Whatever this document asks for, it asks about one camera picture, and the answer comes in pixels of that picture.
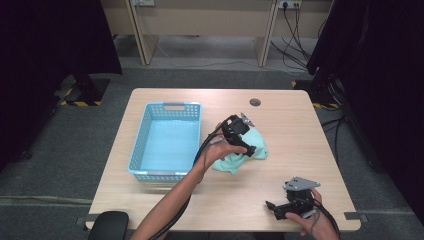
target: black cable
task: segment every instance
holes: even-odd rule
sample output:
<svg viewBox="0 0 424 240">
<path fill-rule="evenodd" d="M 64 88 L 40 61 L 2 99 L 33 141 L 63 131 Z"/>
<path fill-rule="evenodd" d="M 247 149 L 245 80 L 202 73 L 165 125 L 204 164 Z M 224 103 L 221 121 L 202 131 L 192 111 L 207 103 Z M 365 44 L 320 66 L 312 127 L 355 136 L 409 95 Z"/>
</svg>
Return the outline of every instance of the black cable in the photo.
<svg viewBox="0 0 424 240">
<path fill-rule="evenodd" d="M 334 158 L 336 160 L 337 166 L 339 166 L 339 153 L 338 153 L 338 150 L 337 150 L 337 136 L 339 135 L 338 133 L 339 133 L 340 124 L 342 124 L 343 121 L 344 121 L 344 118 L 340 119 L 337 122 L 336 133 L 335 133 L 335 136 L 334 136 L 334 155 L 335 155 Z"/>
<path fill-rule="evenodd" d="M 328 92 L 333 97 L 333 99 L 338 103 L 338 105 L 342 106 L 343 101 L 341 99 L 343 99 L 343 97 L 341 97 L 341 94 L 339 94 L 339 92 L 336 91 L 336 89 L 334 89 L 334 85 L 333 85 L 334 81 L 335 81 L 334 78 L 332 78 L 331 81 L 329 82 L 328 86 L 327 86 L 327 89 L 328 89 Z"/>
<path fill-rule="evenodd" d="M 286 53 L 286 51 L 287 51 L 287 48 L 288 47 L 290 47 L 290 48 L 292 48 L 292 49 L 294 49 L 294 50 L 296 50 L 297 52 L 299 52 L 299 53 L 301 53 L 302 55 L 303 55 L 303 57 L 305 58 L 305 60 L 306 61 L 309 61 L 309 58 L 310 58 L 310 54 L 309 53 L 307 53 L 303 48 L 302 48 L 302 44 L 300 43 L 300 38 L 299 37 L 296 37 L 296 35 L 298 35 L 299 36 L 299 18 L 300 18 L 300 14 L 298 14 L 298 12 L 299 12 L 299 8 L 298 8 L 298 6 L 296 5 L 296 27 L 295 27 L 295 30 L 293 31 L 293 28 L 291 27 L 291 24 L 290 24 L 290 22 L 289 22 L 289 20 L 288 20 L 288 18 L 287 18 L 287 15 L 286 15 L 286 9 L 284 9 L 283 10 L 283 13 L 284 13 L 284 18 L 285 18 L 285 20 L 286 20 L 286 22 L 287 22 L 287 25 L 289 26 L 289 29 L 290 29 L 290 33 L 291 33 L 291 38 L 290 38 L 290 41 L 289 42 L 286 42 L 285 40 L 284 40 L 284 38 L 282 38 L 283 39 L 283 41 L 284 41 L 284 43 L 286 44 L 286 48 L 284 49 L 284 52 Z M 299 49 L 297 49 L 297 48 L 295 48 L 295 47 L 293 47 L 293 46 L 291 46 L 291 42 L 292 41 L 294 41 L 295 43 L 296 43 L 296 45 L 300 48 L 300 50 Z M 297 58 L 295 58 L 297 61 L 295 61 L 296 63 L 298 63 L 299 64 L 299 62 L 301 62 L 299 59 L 297 59 Z M 304 64 L 304 63 L 302 63 L 302 64 L 299 64 L 299 65 L 301 65 L 302 67 L 304 67 L 305 68 L 305 70 L 306 70 L 306 64 Z"/>
<path fill-rule="evenodd" d="M 225 119 L 223 122 L 221 122 L 219 124 L 219 126 L 211 134 L 208 135 L 208 137 L 205 139 L 205 141 L 203 141 L 202 145 L 200 146 L 199 150 L 196 153 L 196 157 L 194 158 L 193 166 L 199 160 L 200 155 L 205 150 L 205 148 L 208 146 L 209 142 L 214 137 L 217 136 L 216 133 L 218 132 L 219 129 L 221 129 L 223 123 L 224 122 L 227 122 L 228 120 L 230 120 L 230 118 L 231 118 L 231 116 L 228 117 L 227 119 Z M 190 199 L 191 199 L 191 196 L 185 201 L 185 203 L 180 208 L 180 210 L 178 210 L 177 214 L 165 226 L 163 226 L 162 229 L 160 229 L 157 233 L 155 233 L 152 237 L 150 237 L 149 240 L 156 240 L 160 236 L 162 236 L 164 233 L 166 233 L 167 231 L 169 231 L 169 229 L 171 229 L 171 227 L 175 225 L 175 223 L 180 219 L 180 217 L 183 215 L 183 213 L 187 209 L 187 206 L 190 203 Z"/>
<path fill-rule="evenodd" d="M 324 25 L 325 25 L 325 23 L 327 22 L 327 18 L 324 20 L 324 22 L 322 22 L 322 24 L 321 24 L 321 26 L 319 27 L 319 29 L 318 29 L 318 38 L 319 38 L 319 36 L 321 35 L 321 30 L 322 30 L 322 28 L 324 27 Z"/>
<path fill-rule="evenodd" d="M 336 127 L 337 127 L 337 125 L 336 125 L 336 126 L 332 126 L 331 128 L 328 128 L 328 129 L 324 130 L 324 132 L 328 132 L 328 131 L 330 131 L 331 129 L 334 129 L 334 128 L 336 128 Z"/>
<path fill-rule="evenodd" d="M 338 105 L 335 107 L 335 106 L 332 106 L 332 105 L 321 103 L 321 107 L 322 107 L 322 109 L 330 111 L 330 112 L 340 110 L 340 107 Z"/>
<path fill-rule="evenodd" d="M 304 199 L 297 198 L 297 197 L 294 197 L 293 199 L 318 208 L 318 210 L 321 211 L 327 217 L 327 219 L 330 221 L 331 226 L 333 226 L 333 229 L 336 232 L 337 236 L 339 237 L 339 239 L 341 239 L 340 238 L 340 229 L 339 229 L 339 226 L 337 225 L 336 219 L 334 219 L 333 215 L 331 215 L 331 213 L 324 207 L 324 205 L 322 205 L 322 203 L 320 201 L 314 199 L 314 203 L 311 203 L 309 201 L 306 201 Z"/>
<path fill-rule="evenodd" d="M 306 61 L 309 61 L 310 55 L 309 53 L 307 53 L 303 47 L 302 44 L 300 43 L 300 35 L 299 35 L 299 20 L 300 20 L 300 8 L 298 4 L 294 5 L 295 7 L 295 11 L 296 11 L 296 27 L 295 27 L 295 33 L 297 33 L 297 44 L 300 48 L 300 50 L 302 51 L 303 57 L 305 58 Z"/>
<path fill-rule="evenodd" d="M 286 51 L 281 50 L 280 48 L 278 48 L 274 42 L 271 41 L 272 46 L 274 46 L 281 54 L 283 54 L 283 63 L 284 65 L 286 65 L 289 68 L 294 68 L 294 69 L 299 69 L 302 71 L 306 70 L 306 64 L 302 63 L 299 59 L 293 57 L 291 54 L 287 53 Z M 290 58 L 293 62 L 297 63 L 299 66 L 303 67 L 303 68 L 298 68 L 298 67 L 294 67 L 294 66 L 289 66 L 287 65 L 287 63 L 285 62 L 284 56 Z"/>
<path fill-rule="evenodd" d="M 345 116 L 341 116 L 340 118 L 337 118 L 337 119 L 333 119 L 333 120 L 329 120 L 329 121 L 323 122 L 323 123 L 321 123 L 321 127 L 324 127 L 324 126 L 326 126 L 326 125 L 328 125 L 328 124 L 331 124 L 331 123 L 334 123 L 334 122 L 338 122 L 338 121 L 342 120 L 344 117 L 345 117 Z"/>
<path fill-rule="evenodd" d="M 334 219 L 333 215 L 322 205 L 322 203 L 316 199 L 314 199 L 314 202 L 317 202 L 319 204 L 314 203 L 313 205 L 318 208 L 319 211 L 321 211 L 330 221 L 331 225 L 333 226 L 334 230 L 336 231 L 337 236 L 340 239 L 340 230 L 339 226 L 337 225 L 336 219 Z"/>
</svg>

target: light blue cloth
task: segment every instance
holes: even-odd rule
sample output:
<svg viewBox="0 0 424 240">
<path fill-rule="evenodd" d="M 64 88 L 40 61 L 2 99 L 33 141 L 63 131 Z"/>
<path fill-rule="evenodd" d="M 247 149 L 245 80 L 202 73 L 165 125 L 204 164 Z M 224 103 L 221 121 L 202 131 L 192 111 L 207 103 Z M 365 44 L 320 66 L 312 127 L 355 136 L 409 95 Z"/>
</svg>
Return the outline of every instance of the light blue cloth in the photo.
<svg viewBox="0 0 424 240">
<path fill-rule="evenodd" d="M 268 150 L 266 149 L 265 140 L 258 132 L 258 130 L 256 130 L 256 128 L 251 128 L 246 134 L 242 135 L 242 139 L 248 145 L 256 147 L 255 153 L 252 155 L 252 158 L 263 160 L 268 156 Z M 212 165 L 212 169 L 236 174 L 237 169 L 248 158 L 248 156 L 243 154 L 237 155 L 235 153 L 232 153 L 226 156 L 223 161 L 215 161 Z"/>
</svg>

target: light blue plastic basket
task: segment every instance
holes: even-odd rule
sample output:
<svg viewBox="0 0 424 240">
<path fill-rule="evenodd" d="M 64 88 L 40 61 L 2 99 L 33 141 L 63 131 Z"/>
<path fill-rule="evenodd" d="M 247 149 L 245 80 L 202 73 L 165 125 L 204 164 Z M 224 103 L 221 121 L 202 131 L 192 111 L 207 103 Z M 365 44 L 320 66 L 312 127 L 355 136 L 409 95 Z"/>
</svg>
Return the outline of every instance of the light blue plastic basket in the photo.
<svg viewBox="0 0 424 240">
<path fill-rule="evenodd" d="M 200 103 L 147 103 L 128 172 L 148 182 L 177 182 L 183 178 L 199 150 L 201 116 Z"/>
</svg>

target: dark round hole on table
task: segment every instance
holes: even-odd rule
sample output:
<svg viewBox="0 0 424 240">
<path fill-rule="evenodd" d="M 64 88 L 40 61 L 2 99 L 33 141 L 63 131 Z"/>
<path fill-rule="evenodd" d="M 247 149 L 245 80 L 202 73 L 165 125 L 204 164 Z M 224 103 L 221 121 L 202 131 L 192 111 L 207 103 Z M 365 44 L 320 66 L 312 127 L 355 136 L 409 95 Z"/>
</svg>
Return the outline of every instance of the dark round hole on table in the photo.
<svg viewBox="0 0 424 240">
<path fill-rule="evenodd" d="M 254 106 L 254 107 L 258 107 L 261 105 L 261 100 L 257 99 L 257 98 L 252 98 L 250 99 L 250 105 Z"/>
</svg>

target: metal bracket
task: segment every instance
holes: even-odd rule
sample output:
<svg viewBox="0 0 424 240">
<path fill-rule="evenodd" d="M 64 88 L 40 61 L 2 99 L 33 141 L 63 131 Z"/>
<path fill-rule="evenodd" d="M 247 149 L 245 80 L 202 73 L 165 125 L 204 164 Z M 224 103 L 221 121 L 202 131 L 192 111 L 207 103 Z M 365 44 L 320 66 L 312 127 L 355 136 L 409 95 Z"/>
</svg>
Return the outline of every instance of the metal bracket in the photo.
<svg viewBox="0 0 424 240">
<path fill-rule="evenodd" d="M 131 0 L 132 5 L 140 7 L 140 6 L 148 6 L 148 7 L 154 7 L 155 1 L 154 0 Z"/>
<path fill-rule="evenodd" d="M 301 177 L 293 177 L 290 181 L 284 184 L 283 188 L 290 191 L 301 191 L 319 186 L 321 186 L 319 182 L 314 182 Z"/>
<path fill-rule="evenodd" d="M 250 121 L 250 119 L 247 118 L 246 115 L 244 115 L 244 113 L 241 113 L 240 115 L 241 115 L 241 120 L 243 121 L 244 124 L 251 127 L 255 127 L 255 124 L 252 121 Z"/>
</svg>

